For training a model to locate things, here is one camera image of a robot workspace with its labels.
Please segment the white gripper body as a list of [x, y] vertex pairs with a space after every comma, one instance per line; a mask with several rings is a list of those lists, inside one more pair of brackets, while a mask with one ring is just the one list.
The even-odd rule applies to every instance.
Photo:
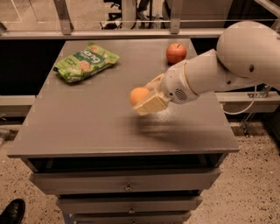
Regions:
[[198, 98], [188, 83], [186, 64], [185, 59], [171, 66], [161, 80], [160, 89], [176, 104], [192, 102]]

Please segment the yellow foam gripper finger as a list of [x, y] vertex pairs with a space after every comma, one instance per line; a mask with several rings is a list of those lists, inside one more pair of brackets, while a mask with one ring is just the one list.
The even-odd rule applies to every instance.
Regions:
[[149, 89], [150, 91], [160, 91], [161, 90], [161, 80], [163, 79], [164, 75], [161, 73], [156, 78], [148, 82], [144, 87]]
[[140, 116], [156, 113], [167, 109], [170, 98], [162, 93], [153, 93], [133, 107]]

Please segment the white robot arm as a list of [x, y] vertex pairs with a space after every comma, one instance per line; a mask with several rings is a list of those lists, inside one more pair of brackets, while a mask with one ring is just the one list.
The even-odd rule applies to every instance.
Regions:
[[145, 116], [184, 104], [207, 92], [226, 92], [267, 84], [280, 88], [280, 34], [264, 24], [230, 25], [215, 49], [184, 59], [144, 87], [149, 93], [133, 109]]

